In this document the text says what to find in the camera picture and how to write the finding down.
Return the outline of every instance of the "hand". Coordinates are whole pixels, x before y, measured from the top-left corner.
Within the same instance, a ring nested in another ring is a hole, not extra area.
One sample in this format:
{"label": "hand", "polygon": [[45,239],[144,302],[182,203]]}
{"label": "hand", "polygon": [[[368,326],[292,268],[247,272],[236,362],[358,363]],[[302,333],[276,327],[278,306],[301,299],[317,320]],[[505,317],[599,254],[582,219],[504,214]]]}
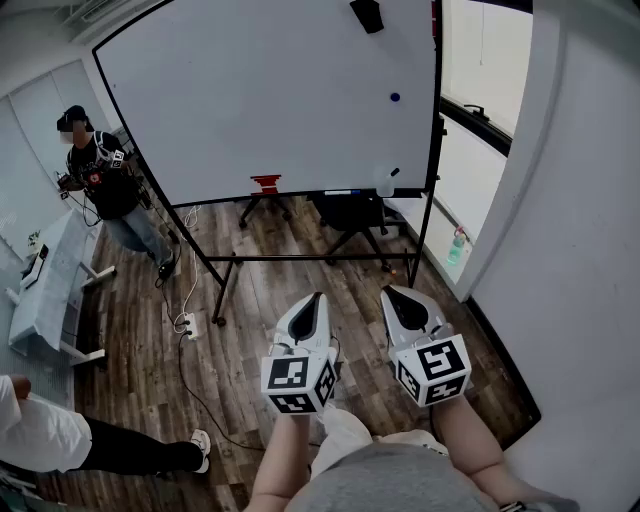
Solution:
{"label": "hand", "polygon": [[18,400],[26,400],[31,393],[31,381],[24,375],[11,375],[13,390]]}
{"label": "hand", "polygon": [[63,190],[65,192],[77,192],[78,190],[82,190],[84,188],[80,183],[78,183],[73,179],[73,177],[69,176],[68,174],[65,174],[58,180],[58,186],[60,187],[60,190]]}

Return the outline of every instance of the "baseboard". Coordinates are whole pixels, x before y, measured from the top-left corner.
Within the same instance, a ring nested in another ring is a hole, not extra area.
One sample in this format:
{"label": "baseboard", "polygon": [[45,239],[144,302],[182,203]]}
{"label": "baseboard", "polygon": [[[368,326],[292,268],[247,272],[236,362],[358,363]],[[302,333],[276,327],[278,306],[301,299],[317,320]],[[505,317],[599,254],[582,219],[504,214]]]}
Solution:
{"label": "baseboard", "polygon": [[466,304],[466,306],[469,308],[469,311],[478,322],[478,325],[484,331],[485,336],[489,340],[489,343],[491,343],[491,346],[494,348],[494,350],[500,357],[500,360],[504,364],[504,368],[506,372],[509,374],[509,377],[511,378],[514,386],[516,387],[518,395],[524,402],[525,407],[527,408],[527,411],[531,416],[531,422],[526,427],[522,428],[521,430],[513,434],[513,436],[506,439],[502,443],[502,449],[506,450],[511,445],[513,445],[516,441],[521,439],[527,432],[529,432],[529,430],[531,430],[534,427],[534,425],[540,421],[540,419],[542,418],[542,414],[540,413],[540,409],[538,408],[538,405],[533,399],[533,395],[531,394],[531,391],[529,391],[527,384],[522,378],[522,374],[520,373],[520,370],[518,370],[518,367],[516,366],[515,362],[513,361],[513,359],[511,359],[511,355],[509,354],[509,351],[504,346],[504,343],[502,343],[500,336],[498,336],[498,333],[495,331],[495,329],[491,325],[491,322],[489,322],[489,319],[485,316],[482,309],[480,309],[480,306],[478,306],[478,303],[474,300],[473,297],[469,297],[464,302],[464,304]]}

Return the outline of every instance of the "whiteboard frame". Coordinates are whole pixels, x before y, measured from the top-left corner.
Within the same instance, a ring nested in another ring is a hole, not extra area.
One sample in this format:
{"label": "whiteboard frame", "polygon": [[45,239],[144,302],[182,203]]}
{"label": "whiteboard frame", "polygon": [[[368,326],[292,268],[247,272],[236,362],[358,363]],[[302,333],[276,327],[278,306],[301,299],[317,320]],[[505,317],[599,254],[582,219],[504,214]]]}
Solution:
{"label": "whiteboard frame", "polygon": [[[107,89],[107,93],[109,94],[109,98],[113,103],[113,106],[122,122],[122,127],[127,132],[129,136],[130,142],[133,144],[134,151],[139,155],[139,157],[144,161],[144,155],[140,151],[138,145],[135,142],[135,138],[131,134],[127,126],[127,122],[118,107],[118,104],[113,96],[111,88],[109,87],[109,82],[107,81],[104,70],[100,64],[100,60],[97,56],[97,51],[102,48],[106,43],[120,34],[122,31],[126,30],[131,25],[135,24],[140,19],[145,16],[155,12],[156,10],[164,7],[165,5],[173,2],[174,0],[163,0],[162,2],[154,5],[150,9],[142,12],[138,16],[129,20],[127,23],[119,27],[109,36],[107,36],[103,41],[98,43],[92,50],[93,58],[98,67],[98,71],[100,72],[100,77]],[[442,85],[442,0],[425,0],[431,3],[432,5],[432,34],[435,40],[435,52],[436,52],[436,63],[435,63],[435,77],[434,77],[434,101],[433,101],[433,116],[432,116],[432,128],[431,128],[431,140],[430,140],[430,151],[429,151],[429,163],[426,169],[425,176],[425,186],[421,189],[396,189],[393,197],[421,197],[421,194],[424,193],[427,196],[427,201],[425,202],[424,216],[422,222],[422,228],[420,230],[420,234],[418,237],[417,248],[413,252],[403,252],[403,253],[383,253],[383,254],[375,254],[375,253],[365,253],[365,254],[332,254],[331,259],[333,260],[377,260],[382,258],[386,259],[401,259],[404,261],[407,267],[408,273],[408,285],[410,288],[413,288],[415,283],[416,275],[418,272],[418,266],[420,264],[420,259],[422,257],[422,246],[424,245],[424,239],[427,232],[427,225],[429,222],[429,215],[431,212],[431,206],[433,203],[433,192],[435,190],[436,181],[438,179],[438,164],[440,160],[440,146],[442,143],[443,137],[443,129],[444,129],[444,119],[440,116],[440,94],[441,94],[441,85]],[[207,256],[202,251],[201,247],[198,243],[193,239],[191,233],[187,229],[187,227],[182,222],[182,218],[175,211],[175,208],[182,208],[187,206],[194,206],[200,204],[212,204],[212,203],[222,203],[229,201],[237,201],[243,199],[254,199],[256,197],[259,198],[270,198],[270,197],[284,197],[284,196],[298,196],[298,195],[308,195],[308,194],[319,194],[323,191],[321,190],[313,190],[313,191],[299,191],[299,192],[288,192],[288,193],[278,193],[278,194],[260,194],[260,195],[250,195],[250,196],[240,196],[240,197],[229,197],[223,199],[213,199],[209,201],[199,201],[194,203],[184,203],[184,204],[176,204],[172,205],[162,187],[156,180],[155,176],[151,169],[146,165],[141,166],[143,174],[149,181],[149,184],[155,191],[158,199],[167,210],[167,213],[176,224],[178,229],[180,230],[184,239],[189,243],[192,247],[202,264],[205,268],[211,273],[214,279],[220,284],[220,293],[216,299],[215,309],[213,312],[213,316],[211,321],[214,324],[217,324],[219,327],[222,327],[226,324],[224,318],[220,316],[220,309],[222,307],[222,301],[224,299],[225,291],[227,288],[227,284],[229,283],[229,277],[231,275],[231,270],[233,268],[234,263],[241,263],[244,261],[323,261],[327,259],[327,256],[324,254],[290,254],[290,255],[262,255],[262,256],[238,256],[235,253],[232,253],[229,256]],[[362,195],[368,196],[377,196],[375,189],[362,189],[360,190]],[[213,268],[213,261],[223,261],[228,262],[228,265],[224,272],[224,278],[220,276],[220,274]]]}
{"label": "whiteboard frame", "polygon": [[[157,4],[155,4],[154,6],[152,6],[151,8],[149,8],[148,10],[140,13],[138,16],[132,18],[131,20],[129,20],[127,23],[125,23],[124,25],[122,25],[121,27],[119,27],[118,29],[116,29],[115,31],[113,31],[111,34],[109,34],[104,40],[100,41],[92,50],[92,54],[93,54],[93,59],[96,63],[96,66],[98,67],[98,71],[100,72],[100,77],[102,78],[102,81],[104,83],[105,89],[107,90],[107,93],[109,94],[109,98],[111,99],[111,102],[113,103],[113,106],[116,110],[116,113],[118,114],[118,117],[120,119],[120,122],[122,123],[122,127],[124,128],[124,130],[127,132],[127,135],[129,136],[129,140],[131,141],[131,143],[133,144],[134,147],[134,151],[140,156],[140,158],[142,158],[142,160],[145,160],[144,155],[142,154],[142,152],[140,151],[139,146],[136,144],[135,142],[135,138],[133,137],[131,131],[129,130],[129,127],[127,126],[127,122],[124,118],[124,116],[122,115],[122,112],[120,111],[120,108],[118,106],[118,103],[116,102],[116,99],[113,95],[113,92],[111,91],[111,87],[109,86],[109,81],[107,80],[104,70],[102,68],[102,65],[100,64],[100,59],[98,58],[98,50],[100,48],[102,48],[105,44],[107,44],[109,41],[111,41],[112,39],[114,39],[115,37],[117,37],[120,33],[124,32],[127,28],[131,27],[132,25],[135,25],[138,21],[140,21],[141,19],[145,18],[146,16],[148,16],[149,14],[157,11],[158,9],[161,9],[162,7],[164,7],[167,4],[172,3],[174,0],[163,0],[162,2],[159,2]],[[435,5],[436,4],[440,4],[441,0],[424,0],[425,2],[431,2],[432,5],[434,5],[434,12],[435,12]],[[432,33],[435,34],[435,30],[436,30],[436,23],[435,23],[435,18],[432,19],[432,24],[433,24],[433,29],[432,29]],[[436,44],[436,69],[435,69],[435,74],[434,74],[434,82],[435,82],[435,86],[434,86],[434,119],[435,117],[438,115],[439,112],[439,102],[440,102],[440,85],[441,85],[441,76],[442,76],[442,45],[438,46]],[[433,123],[432,123],[432,130],[431,130],[431,140],[430,140],[430,148],[433,146],[434,140],[435,140],[435,135],[433,132]],[[396,188],[395,189],[395,193],[393,197],[396,198],[420,198],[422,197],[421,194],[422,193],[426,193],[427,192],[427,183],[429,181],[429,166],[427,167],[427,169],[425,170],[425,186],[422,188]],[[155,176],[153,176],[153,171],[151,171],[151,169],[148,166],[142,166],[142,171],[145,175],[145,177],[147,178],[147,180],[149,181],[149,183],[151,184],[152,188],[156,191],[156,193],[158,193],[158,190],[160,189],[160,184],[159,182],[155,179]],[[335,190],[335,189],[316,189],[316,190],[303,190],[303,191],[296,191],[296,192],[279,192],[278,194],[276,194],[276,196],[278,197],[285,197],[285,196],[302,196],[302,195],[308,195],[308,194],[319,194],[322,192],[327,192],[330,190]],[[360,195],[365,195],[365,196],[377,196],[376,194],[376,190],[375,188],[367,188],[367,189],[358,189]],[[184,208],[184,207],[189,207],[189,206],[196,206],[196,205],[205,205],[205,204],[213,204],[213,203],[224,203],[224,202],[229,202],[229,201],[242,201],[242,200],[249,200],[249,199],[253,199],[255,197],[260,197],[260,194],[255,194],[255,195],[244,195],[244,196],[234,196],[234,197],[225,197],[225,198],[218,198],[218,199],[211,199],[211,200],[204,200],[204,201],[193,201],[193,202],[186,202],[186,203],[176,203],[176,204],[171,204],[172,208]]]}

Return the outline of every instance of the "chair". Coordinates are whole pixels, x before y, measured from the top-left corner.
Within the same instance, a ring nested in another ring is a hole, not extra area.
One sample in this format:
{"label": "chair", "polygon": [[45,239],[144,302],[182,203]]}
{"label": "chair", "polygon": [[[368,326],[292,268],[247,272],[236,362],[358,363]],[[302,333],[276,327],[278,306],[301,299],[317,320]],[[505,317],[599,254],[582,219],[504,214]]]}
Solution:
{"label": "chair", "polygon": [[277,206],[279,206],[281,210],[283,210],[282,218],[284,220],[291,219],[291,212],[282,203],[282,201],[280,200],[279,197],[264,197],[264,196],[260,196],[260,197],[254,197],[254,198],[251,199],[251,202],[244,209],[244,212],[240,216],[240,222],[238,222],[238,226],[240,226],[243,229],[247,227],[247,220],[246,220],[247,219],[247,215],[249,215],[253,211],[253,209],[260,202],[261,199],[269,199],[269,200],[271,200],[273,203],[275,203]]}
{"label": "chair", "polygon": [[[380,246],[369,228],[379,227],[383,235],[388,233],[385,225],[401,225],[404,222],[386,221],[386,216],[395,212],[384,206],[379,197],[368,198],[359,195],[324,195],[314,194],[309,196],[320,214],[320,225],[329,225],[337,231],[343,231],[338,241],[331,246],[327,256],[330,256],[342,247],[351,237],[362,233],[376,254],[382,254]],[[328,265],[335,265],[336,260],[327,258]],[[380,258],[382,270],[391,272],[391,265],[384,258]]]}

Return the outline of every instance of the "pole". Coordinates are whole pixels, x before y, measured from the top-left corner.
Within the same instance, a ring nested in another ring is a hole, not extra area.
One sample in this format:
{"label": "pole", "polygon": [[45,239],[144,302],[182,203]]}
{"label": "pole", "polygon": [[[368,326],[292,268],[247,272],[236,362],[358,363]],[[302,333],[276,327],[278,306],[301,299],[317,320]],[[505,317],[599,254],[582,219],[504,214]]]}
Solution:
{"label": "pole", "polygon": [[427,194],[427,203],[424,207],[422,227],[420,228],[420,236],[418,237],[416,259],[414,260],[413,265],[411,265],[409,288],[413,288],[416,281],[418,265],[420,265],[420,258],[422,257],[424,237],[427,234],[429,215],[431,214],[431,205],[433,204],[433,194],[436,188],[436,181],[438,180],[438,164],[440,162],[440,149],[442,148],[442,135],[444,133],[444,119],[440,115],[440,95],[442,89],[442,0],[432,0],[432,6],[434,16],[432,27],[435,31],[433,34],[433,40],[435,42],[436,51],[436,76],[433,95],[433,121],[431,123],[431,149],[429,152],[427,180],[424,185],[425,193]]}

